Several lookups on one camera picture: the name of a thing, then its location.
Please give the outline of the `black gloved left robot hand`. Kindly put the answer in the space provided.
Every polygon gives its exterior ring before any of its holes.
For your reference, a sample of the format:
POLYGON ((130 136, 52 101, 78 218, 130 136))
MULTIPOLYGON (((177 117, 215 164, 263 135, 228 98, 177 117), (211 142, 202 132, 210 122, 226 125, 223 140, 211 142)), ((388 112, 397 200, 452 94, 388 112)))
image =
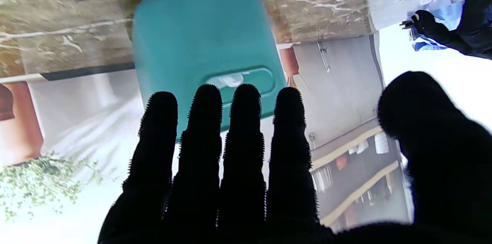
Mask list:
POLYGON ((416 29, 418 34, 452 48, 463 55, 492 58, 492 0, 466 0, 460 23, 454 30, 435 20, 429 11, 418 10, 401 23, 404 29, 416 29))

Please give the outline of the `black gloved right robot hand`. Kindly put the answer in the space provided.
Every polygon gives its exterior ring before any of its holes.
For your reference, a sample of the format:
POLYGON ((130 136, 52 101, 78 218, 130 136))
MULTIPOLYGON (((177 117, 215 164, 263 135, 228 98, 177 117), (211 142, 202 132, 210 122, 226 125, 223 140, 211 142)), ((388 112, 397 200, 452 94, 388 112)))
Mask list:
POLYGON ((236 89, 226 137, 214 85, 198 88, 172 175, 178 106, 151 96, 123 192, 99 244, 490 244, 491 134, 455 107, 425 72, 406 72, 383 90, 377 116, 408 160, 412 224, 377 222, 334 233, 317 215, 311 153, 300 92, 276 98, 269 182, 262 166, 258 90, 236 89))

